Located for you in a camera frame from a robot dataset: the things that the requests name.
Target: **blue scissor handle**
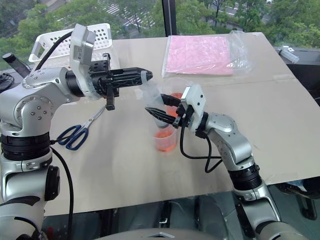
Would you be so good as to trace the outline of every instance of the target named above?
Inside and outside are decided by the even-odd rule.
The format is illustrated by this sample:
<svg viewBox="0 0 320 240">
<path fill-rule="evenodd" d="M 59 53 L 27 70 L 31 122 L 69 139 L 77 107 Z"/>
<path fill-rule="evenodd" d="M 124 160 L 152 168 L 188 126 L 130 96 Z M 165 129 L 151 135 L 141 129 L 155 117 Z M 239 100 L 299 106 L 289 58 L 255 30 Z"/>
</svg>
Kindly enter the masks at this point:
<svg viewBox="0 0 320 240">
<path fill-rule="evenodd" d="M 81 135 L 83 135 L 83 134 L 84 134 L 84 136 L 83 136 L 83 138 L 81 139 L 81 141 L 77 144 L 77 146 L 72 147 L 72 144 L 73 144 L 76 140 L 78 140 L 78 138 L 80 138 Z M 65 146 L 66 149 L 69 149 L 69 150 L 78 150 L 78 148 L 80 148 L 81 145 L 82 145 L 82 144 L 85 142 L 85 140 L 87 139 L 88 134 L 89 134 L 88 128 L 82 129 L 80 132 L 78 132 L 76 135 L 74 135 L 74 136 L 70 139 L 70 141 L 68 142 L 68 144 Z"/>
<path fill-rule="evenodd" d="M 59 143 L 60 145 L 66 145 L 67 142 L 74 136 L 74 134 L 75 134 L 77 131 L 79 131 L 80 128 L 81 128 L 81 125 L 74 125 L 74 126 L 69 127 L 67 130 L 65 130 L 63 133 L 61 133 L 61 134 L 57 137 L 57 140 L 66 137 L 67 133 L 71 132 L 73 129 L 74 129 L 74 131 L 69 135 L 68 138 L 66 138 L 66 139 L 64 139 L 64 140 L 61 140 L 61 141 L 58 141 L 58 143 Z"/>
</svg>

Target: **scissors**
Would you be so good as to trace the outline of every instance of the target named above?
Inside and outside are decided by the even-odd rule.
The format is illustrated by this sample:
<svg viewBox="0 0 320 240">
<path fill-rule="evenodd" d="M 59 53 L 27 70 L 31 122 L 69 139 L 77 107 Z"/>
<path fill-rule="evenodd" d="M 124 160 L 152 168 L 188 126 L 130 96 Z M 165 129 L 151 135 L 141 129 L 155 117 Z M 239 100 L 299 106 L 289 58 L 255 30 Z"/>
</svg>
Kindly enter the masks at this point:
<svg viewBox="0 0 320 240">
<path fill-rule="evenodd" d="M 66 145 L 65 148 L 69 150 L 78 150 L 78 148 L 81 147 L 81 145 L 86 141 L 88 134 L 89 134 L 89 127 L 92 124 L 94 120 L 96 120 L 105 110 L 105 106 L 103 106 L 95 115 L 93 115 L 91 118 L 89 118 L 88 121 L 83 123 L 82 125 L 74 125 L 69 127 L 67 130 L 65 130 L 63 133 L 61 133 L 58 137 L 57 140 L 61 139 L 58 141 L 60 145 Z M 72 144 L 77 141 L 82 135 L 84 134 L 83 138 L 81 141 L 76 145 L 72 146 Z"/>
</svg>

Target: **pink cloth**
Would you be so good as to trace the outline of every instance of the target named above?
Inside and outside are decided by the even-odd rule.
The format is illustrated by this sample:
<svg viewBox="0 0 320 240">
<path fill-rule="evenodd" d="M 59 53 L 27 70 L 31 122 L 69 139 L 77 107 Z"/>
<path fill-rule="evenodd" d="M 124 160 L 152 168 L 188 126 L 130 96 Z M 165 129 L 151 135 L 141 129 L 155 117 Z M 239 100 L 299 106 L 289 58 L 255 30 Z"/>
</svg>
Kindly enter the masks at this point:
<svg viewBox="0 0 320 240">
<path fill-rule="evenodd" d="M 177 74 L 232 75 L 223 36 L 171 36 L 165 71 Z"/>
</svg>

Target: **plastic basket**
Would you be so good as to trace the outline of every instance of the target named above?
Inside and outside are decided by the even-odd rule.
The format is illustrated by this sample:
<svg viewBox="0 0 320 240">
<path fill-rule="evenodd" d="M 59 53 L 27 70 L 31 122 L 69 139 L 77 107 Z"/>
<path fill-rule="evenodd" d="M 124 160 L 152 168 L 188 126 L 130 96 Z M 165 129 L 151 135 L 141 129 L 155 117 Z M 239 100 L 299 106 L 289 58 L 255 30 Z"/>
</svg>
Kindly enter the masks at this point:
<svg viewBox="0 0 320 240">
<path fill-rule="evenodd" d="M 95 42 L 92 52 L 91 61 L 98 61 L 103 59 L 104 53 L 110 54 L 110 67 L 112 69 L 119 69 L 119 60 L 115 49 L 112 47 L 112 36 L 111 29 L 108 23 L 101 23 L 87 26 L 88 30 L 94 32 Z M 34 43 L 32 52 L 29 56 L 29 62 L 38 62 L 45 56 L 48 50 L 53 46 L 53 44 L 63 35 L 72 31 L 71 29 L 65 29 L 61 31 L 53 31 L 39 35 Z M 56 67 L 66 67 L 70 69 L 69 65 L 69 55 L 70 55 L 70 40 L 68 37 L 62 43 L 60 43 L 57 48 L 53 51 L 48 60 L 44 63 L 45 68 L 56 68 Z"/>
</svg>

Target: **table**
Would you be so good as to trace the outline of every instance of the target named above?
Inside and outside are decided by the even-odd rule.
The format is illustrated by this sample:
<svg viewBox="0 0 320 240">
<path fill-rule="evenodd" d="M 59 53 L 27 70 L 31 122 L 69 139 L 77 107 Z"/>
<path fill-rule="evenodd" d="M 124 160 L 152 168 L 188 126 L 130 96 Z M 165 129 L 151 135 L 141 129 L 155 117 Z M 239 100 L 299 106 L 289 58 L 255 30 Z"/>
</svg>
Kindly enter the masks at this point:
<svg viewBox="0 0 320 240">
<path fill-rule="evenodd" d="M 202 86 L 207 112 L 235 119 L 239 131 L 251 142 L 254 159 L 268 185 L 318 176 L 319 106 L 262 33 L 246 33 L 244 42 L 254 63 L 248 75 L 184 78 Z M 152 71 L 159 83 L 163 81 L 166 45 L 165 37 L 113 41 L 122 68 Z M 83 98 L 61 106 L 52 119 L 51 138 L 81 124 L 104 104 L 103 99 Z M 207 174 L 206 160 L 187 159 L 179 147 L 169 153 L 155 150 L 152 122 L 139 87 L 121 88 L 115 110 L 105 111 L 91 125 L 79 150 L 53 146 L 65 158 L 72 175 L 75 213 L 232 190 L 223 164 Z M 184 139 L 184 149 L 190 155 L 208 153 L 205 140 L 189 131 Z M 52 164 L 60 168 L 61 187 L 59 196 L 45 206 L 45 214 L 67 214 L 67 178 L 55 157 Z"/>
</svg>

